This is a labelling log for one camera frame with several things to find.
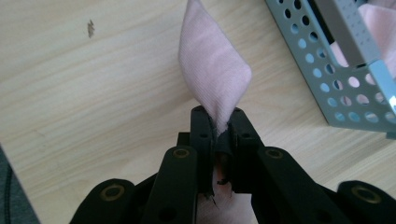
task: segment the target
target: screw hole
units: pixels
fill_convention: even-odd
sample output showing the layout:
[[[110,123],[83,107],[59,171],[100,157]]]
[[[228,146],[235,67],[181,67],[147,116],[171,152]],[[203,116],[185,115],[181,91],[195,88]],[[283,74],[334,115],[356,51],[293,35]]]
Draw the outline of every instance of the screw hole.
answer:
[[[119,184],[112,184],[101,191],[100,197],[105,202],[112,202],[120,198],[124,194],[124,192],[124,186]]]
[[[190,152],[187,149],[184,149],[184,148],[175,149],[174,152],[173,152],[173,156],[178,158],[178,159],[186,158],[189,155],[190,155]]]
[[[363,200],[367,203],[381,203],[381,197],[370,189],[358,185],[354,186],[351,190],[353,195],[355,195],[360,200]]]
[[[283,153],[276,149],[267,149],[265,154],[273,159],[282,159]]]

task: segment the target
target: wooden table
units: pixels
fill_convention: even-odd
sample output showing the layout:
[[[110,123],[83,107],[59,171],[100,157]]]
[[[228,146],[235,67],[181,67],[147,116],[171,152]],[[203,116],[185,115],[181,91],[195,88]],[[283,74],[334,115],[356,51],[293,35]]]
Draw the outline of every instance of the wooden table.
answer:
[[[42,223],[69,222],[104,180],[156,173],[189,130],[186,2],[0,2],[0,141]],[[265,3],[203,3],[252,67],[238,106],[264,144],[330,189],[359,179],[396,197],[396,142],[328,126]]]

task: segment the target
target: round hole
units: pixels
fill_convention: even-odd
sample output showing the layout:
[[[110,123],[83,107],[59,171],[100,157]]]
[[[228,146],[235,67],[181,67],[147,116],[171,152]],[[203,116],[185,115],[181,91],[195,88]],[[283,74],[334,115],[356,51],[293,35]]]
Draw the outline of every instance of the round hole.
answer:
[[[353,195],[367,203],[381,203],[381,197],[374,191],[357,185],[351,189]]]
[[[308,17],[307,16],[303,16],[302,18],[301,18],[301,22],[304,24],[304,25],[309,25],[309,19],[308,19]]]
[[[190,152],[184,148],[177,148],[173,151],[173,156],[178,159],[184,159],[190,155]]]
[[[332,222],[332,216],[328,212],[321,209],[315,211],[315,218],[317,219],[317,221],[319,221],[319,223]]]
[[[290,13],[290,10],[289,10],[289,9],[286,9],[286,10],[285,10],[285,16],[286,16],[286,18],[290,19],[291,13]]]
[[[387,119],[387,121],[389,121],[390,123],[394,123],[396,124],[396,117],[394,114],[388,112],[385,114],[385,118]]]
[[[367,96],[363,95],[363,94],[359,94],[356,97],[356,101],[361,104],[361,105],[368,105],[370,103],[369,98],[367,98]]]
[[[281,151],[273,149],[273,148],[267,149],[265,151],[265,154],[273,159],[282,159],[282,157],[283,157],[283,153]]]
[[[371,74],[367,74],[364,79],[366,80],[366,82],[370,85],[375,85],[375,81],[373,80],[373,77]]]
[[[387,101],[385,101],[384,95],[382,95],[381,92],[378,92],[378,93],[375,94],[375,99],[381,105],[385,105],[387,103]]]
[[[318,35],[317,35],[317,33],[312,32],[311,34],[309,34],[309,39],[310,39],[312,42],[318,42]]]
[[[378,116],[377,116],[375,113],[373,113],[373,112],[366,112],[366,113],[364,114],[364,117],[365,117],[368,121],[370,121],[370,122],[372,122],[372,123],[377,123],[377,122],[379,122]]]
[[[166,207],[163,208],[160,213],[158,214],[158,218],[161,221],[168,222],[172,221],[176,218],[177,211],[175,208]]]
[[[312,54],[308,53],[308,54],[305,55],[305,60],[308,63],[313,63],[314,62],[314,56]]]
[[[317,54],[318,54],[319,58],[326,58],[326,53],[324,52],[324,50],[322,48],[317,50]]]
[[[335,80],[332,85],[334,86],[334,88],[338,91],[341,91],[344,89],[343,83],[340,80]]]
[[[346,120],[346,117],[343,114],[341,114],[340,112],[335,112],[334,116],[339,121],[345,121]]]
[[[329,88],[329,86],[326,83],[320,84],[320,89],[322,91],[324,91],[324,92],[329,92],[330,91],[330,88]]]
[[[315,77],[321,77],[321,72],[318,68],[315,68],[312,73],[314,74]]]
[[[337,101],[334,98],[329,98],[327,99],[327,103],[331,106],[331,107],[337,107]]]
[[[353,88],[358,88],[361,85],[356,77],[350,77],[347,82]]]
[[[347,106],[352,105],[352,101],[347,96],[341,96],[340,101],[341,101],[341,104],[343,104],[343,105],[347,105]]]
[[[119,184],[112,184],[101,191],[100,197],[105,202],[112,202],[120,198],[124,194],[124,192],[124,186]]]
[[[299,39],[298,41],[298,46],[300,47],[300,49],[305,49],[306,48],[306,42],[304,39]]]
[[[361,117],[355,112],[349,112],[348,116],[349,116],[350,120],[352,120],[354,122],[361,121]]]
[[[298,26],[297,26],[297,24],[293,24],[291,26],[291,32],[294,33],[295,35],[298,34]]]
[[[294,1],[294,7],[295,7],[296,9],[300,9],[300,8],[301,8],[301,2],[300,2],[300,0],[295,0],[295,1]]]
[[[335,71],[334,66],[332,66],[329,63],[326,64],[326,66],[324,66],[324,70],[330,75],[334,74],[334,71]]]

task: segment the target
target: black plastic part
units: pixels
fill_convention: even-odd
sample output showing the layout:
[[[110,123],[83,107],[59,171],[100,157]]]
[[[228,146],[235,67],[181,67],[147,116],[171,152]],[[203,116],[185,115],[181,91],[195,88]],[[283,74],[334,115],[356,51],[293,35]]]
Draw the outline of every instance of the black plastic part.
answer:
[[[252,193],[256,187],[257,150],[264,147],[262,140],[250,123],[245,112],[236,108],[229,121],[231,133],[231,146],[233,147],[232,159],[232,184],[236,193]]]
[[[177,146],[189,146],[190,145],[190,133],[178,133]]]
[[[134,184],[110,179],[97,185],[78,207],[71,224],[136,223],[139,219],[134,204]]]
[[[354,223],[396,223],[396,201],[377,187],[347,181],[340,184],[337,195]]]
[[[212,177],[215,159],[214,128],[203,106],[191,111],[190,146],[198,154],[198,192],[213,195]]]
[[[166,151],[141,223],[194,223],[197,153],[178,146]]]
[[[258,156],[265,190],[284,222],[350,223],[287,151],[266,147]]]

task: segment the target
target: pink fabric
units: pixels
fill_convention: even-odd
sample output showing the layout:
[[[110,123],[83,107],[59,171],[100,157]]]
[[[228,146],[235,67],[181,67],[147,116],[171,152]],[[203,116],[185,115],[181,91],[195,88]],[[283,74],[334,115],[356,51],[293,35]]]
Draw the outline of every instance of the pink fabric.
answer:
[[[214,120],[218,136],[248,88],[251,70],[199,0],[189,0],[179,46],[187,86]]]
[[[388,67],[393,79],[396,80],[396,1],[370,1],[359,7],[359,12],[381,50],[382,60]],[[347,61],[337,43],[331,45],[337,61],[347,67]]]
[[[251,70],[199,0],[187,4],[179,62],[187,86],[214,120],[219,136],[248,88]],[[197,223],[249,223],[251,196],[234,194],[230,183],[218,185],[224,177],[218,167],[213,174],[213,199],[198,197]]]

